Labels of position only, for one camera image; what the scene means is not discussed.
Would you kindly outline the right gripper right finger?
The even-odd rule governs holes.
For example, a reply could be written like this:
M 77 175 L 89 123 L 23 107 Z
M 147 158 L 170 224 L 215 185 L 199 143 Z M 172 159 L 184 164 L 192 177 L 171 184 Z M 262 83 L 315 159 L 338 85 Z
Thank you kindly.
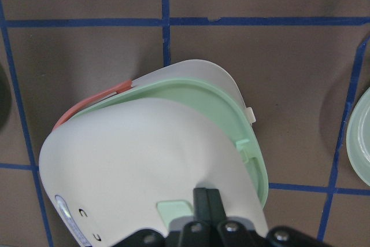
M 217 189 L 206 190 L 210 210 L 211 246 L 258 246 L 259 239 L 251 220 L 227 216 Z

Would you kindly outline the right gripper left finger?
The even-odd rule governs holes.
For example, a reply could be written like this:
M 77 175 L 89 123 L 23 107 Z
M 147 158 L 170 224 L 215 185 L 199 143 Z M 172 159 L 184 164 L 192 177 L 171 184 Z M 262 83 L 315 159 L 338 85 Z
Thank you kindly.
M 211 189 L 193 190 L 194 218 L 180 232 L 178 246 L 211 246 Z

